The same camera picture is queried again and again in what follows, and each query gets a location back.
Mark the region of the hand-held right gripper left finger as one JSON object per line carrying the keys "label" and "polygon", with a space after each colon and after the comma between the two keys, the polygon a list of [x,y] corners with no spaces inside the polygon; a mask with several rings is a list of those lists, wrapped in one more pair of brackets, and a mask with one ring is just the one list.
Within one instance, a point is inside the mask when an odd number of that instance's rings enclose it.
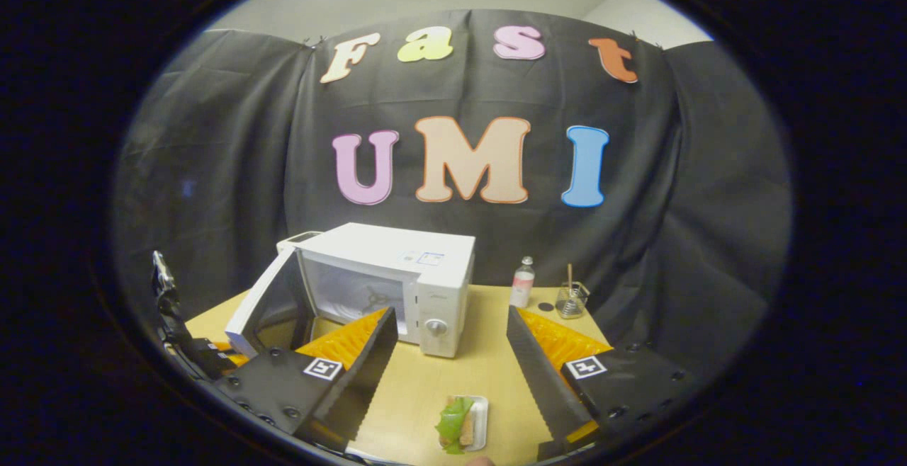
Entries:
{"label": "hand-held right gripper left finger", "polygon": [[233,404],[295,439],[343,453],[398,343],[382,308],[297,351],[270,348],[214,382]]}

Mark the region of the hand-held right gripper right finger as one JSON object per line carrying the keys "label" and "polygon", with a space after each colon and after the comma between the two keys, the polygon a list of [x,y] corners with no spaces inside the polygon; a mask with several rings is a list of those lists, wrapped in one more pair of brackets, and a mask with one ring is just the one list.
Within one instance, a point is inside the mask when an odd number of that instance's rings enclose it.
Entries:
{"label": "hand-held right gripper right finger", "polygon": [[606,346],[522,308],[509,308],[506,334],[551,434],[539,459],[619,447],[651,431],[701,386],[693,370],[647,346]]}

